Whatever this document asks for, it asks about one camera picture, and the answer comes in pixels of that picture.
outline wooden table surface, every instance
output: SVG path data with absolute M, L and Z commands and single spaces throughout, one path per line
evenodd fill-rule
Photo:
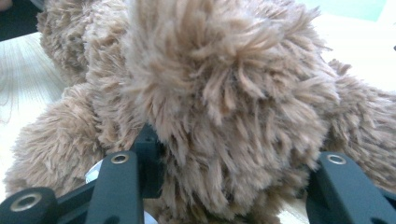
M 396 27 L 324 15 L 314 21 L 333 52 L 324 58 L 352 63 L 352 74 L 396 91 Z M 11 147 L 21 129 L 58 99 L 65 85 L 39 45 L 40 34 L 0 42 L 0 179 L 12 163 Z M 5 198 L 0 185 L 0 202 Z M 308 223 L 304 204 L 288 205 L 282 223 Z

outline stuffed animal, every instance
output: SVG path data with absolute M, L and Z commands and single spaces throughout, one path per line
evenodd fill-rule
M 159 223 L 279 223 L 321 150 L 396 192 L 396 96 L 326 63 L 292 0 L 49 0 L 44 50 L 70 87 L 21 131 L 8 194 L 84 184 L 148 122 L 166 149 Z

